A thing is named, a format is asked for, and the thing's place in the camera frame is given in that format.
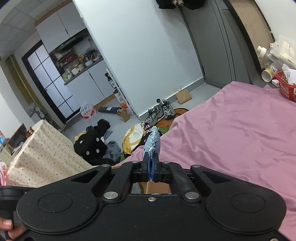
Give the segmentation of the person right hand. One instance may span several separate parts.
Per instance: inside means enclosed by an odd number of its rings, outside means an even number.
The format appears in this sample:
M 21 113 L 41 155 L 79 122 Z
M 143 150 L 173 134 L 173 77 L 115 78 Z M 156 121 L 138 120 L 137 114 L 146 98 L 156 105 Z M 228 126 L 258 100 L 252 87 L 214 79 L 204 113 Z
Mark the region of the person right hand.
M 14 226 L 12 220 L 0 217 L 0 229 L 1 232 L 8 232 L 9 238 L 6 240 L 14 240 L 25 232 L 25 228 L 20 226 Z

